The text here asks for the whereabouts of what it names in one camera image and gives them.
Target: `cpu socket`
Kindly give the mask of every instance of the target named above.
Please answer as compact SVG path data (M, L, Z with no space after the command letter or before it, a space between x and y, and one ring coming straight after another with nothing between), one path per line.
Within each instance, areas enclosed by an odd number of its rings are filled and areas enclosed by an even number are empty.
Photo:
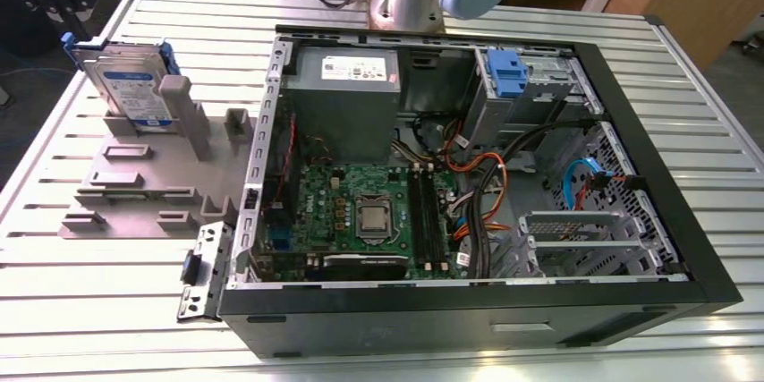
M386 195L357 197L357 237L370 245L382 245L394 237L394 206Z

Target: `metal panel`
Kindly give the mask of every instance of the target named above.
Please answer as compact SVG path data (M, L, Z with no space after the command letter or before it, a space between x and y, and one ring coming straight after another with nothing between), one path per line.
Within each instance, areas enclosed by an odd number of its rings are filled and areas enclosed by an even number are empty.
M277 23L366 27L362 4L327 11L315 0L131 1L123 1L126 13L117 14L109 30L121 26L119 36L133 41L167 38L197 84L193 97L211 115L230 106L257 115ZM698 77L685 75L691 68L679 48L651 34L638 16L503 7L482 20L449 23L455 33L599 43L746 301L597 350L262 361L223 324L175 323L178 274L193 238L65 241L57 236L107 133L106 104L81 74L0 195L0 234L9 236L0 236L2 375L642 381L657 375L753 380L764 374L762 160L742 145L746 135Z

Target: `blue cable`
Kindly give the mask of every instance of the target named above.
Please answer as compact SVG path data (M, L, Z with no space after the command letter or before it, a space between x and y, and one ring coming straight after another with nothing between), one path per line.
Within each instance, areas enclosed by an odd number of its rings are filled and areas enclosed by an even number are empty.
M578 160L574 161L574 163L571 163L567 170L565 171L565 176L563 176L563 198L565 198L565 205L567 206L569 210L573 209L574 206L577 205L577 199L574 197L574 183L571 182L571 179L574 178L574 172L577 171L577 167L579 165L587 166L594 174L598 172L606 172L609 176L614 175L613 172L606 171L606 169L602 168L602 166L598 163L598 160L594 157L579 158Z

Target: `power supply label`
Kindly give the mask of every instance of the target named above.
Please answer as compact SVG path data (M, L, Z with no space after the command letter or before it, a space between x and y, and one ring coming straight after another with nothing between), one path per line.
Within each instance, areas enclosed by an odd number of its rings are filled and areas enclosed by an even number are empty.
M387 81L385 58L325 57L322 79L343 81Z
M157 82L151 73L105 72L114 98L133 122L147 127L173 123L166 101L154 93Z

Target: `metal bracket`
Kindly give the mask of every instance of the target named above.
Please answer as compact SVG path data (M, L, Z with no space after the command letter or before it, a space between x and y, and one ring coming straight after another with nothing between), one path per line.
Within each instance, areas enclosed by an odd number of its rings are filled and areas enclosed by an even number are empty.
M221 322L218 306L231 255L234 228L226 223L203 225L194 249L183 264L186 286L178 306L178 322Z

